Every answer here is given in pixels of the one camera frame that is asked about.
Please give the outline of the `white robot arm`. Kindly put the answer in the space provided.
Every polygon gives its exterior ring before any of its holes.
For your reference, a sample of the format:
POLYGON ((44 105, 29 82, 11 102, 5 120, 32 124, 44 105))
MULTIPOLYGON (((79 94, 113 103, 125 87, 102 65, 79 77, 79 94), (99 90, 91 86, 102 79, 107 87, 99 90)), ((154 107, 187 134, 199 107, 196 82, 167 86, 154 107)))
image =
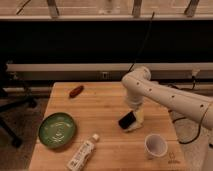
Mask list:
POLYGON ((213 129, 213 98, 154 83, 146 67, 125 74, 122 85, 126 88, 126 102, 132 109, 138 109, 147 97, 193 121, 202 122, 206 129, 213 129))

